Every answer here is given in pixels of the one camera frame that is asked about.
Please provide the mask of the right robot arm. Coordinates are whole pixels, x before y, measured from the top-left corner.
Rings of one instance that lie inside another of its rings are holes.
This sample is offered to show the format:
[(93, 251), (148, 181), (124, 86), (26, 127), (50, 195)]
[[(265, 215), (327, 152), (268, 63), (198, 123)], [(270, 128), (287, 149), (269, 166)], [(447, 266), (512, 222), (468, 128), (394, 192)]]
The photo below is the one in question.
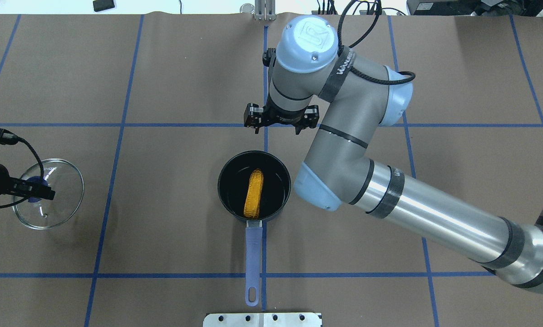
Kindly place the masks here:
[(264, 106), (248, 104), (245, 127), (283, 124), (299, 133), (318, 125), (311, 98), (329, 103), (295, 179), (299, 197), (328, 211), (357, 206), (543, 294), (543, 209), (533, 225), (519, 225), (365, 157), (376, 128), (392, 126), (408, 107), (414, 73), (359, 56), (342, 45), (340, 29), (314, 15), (289, 21), (262, 61), (269, 93)]

